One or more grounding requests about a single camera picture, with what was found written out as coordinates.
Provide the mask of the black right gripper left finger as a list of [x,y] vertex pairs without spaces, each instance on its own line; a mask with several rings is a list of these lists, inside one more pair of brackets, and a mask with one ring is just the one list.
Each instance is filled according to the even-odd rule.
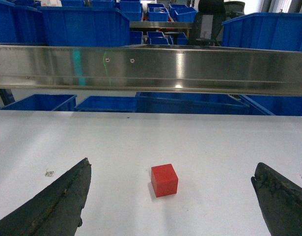
[[73,236],[91,183],[84,158],[32,199],[0,220],[0,236]]

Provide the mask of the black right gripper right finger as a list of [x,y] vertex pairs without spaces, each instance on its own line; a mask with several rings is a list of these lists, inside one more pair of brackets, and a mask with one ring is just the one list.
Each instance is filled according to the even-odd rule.
[[251,183],[270,234],[302,236],[302,188],[262,162]]

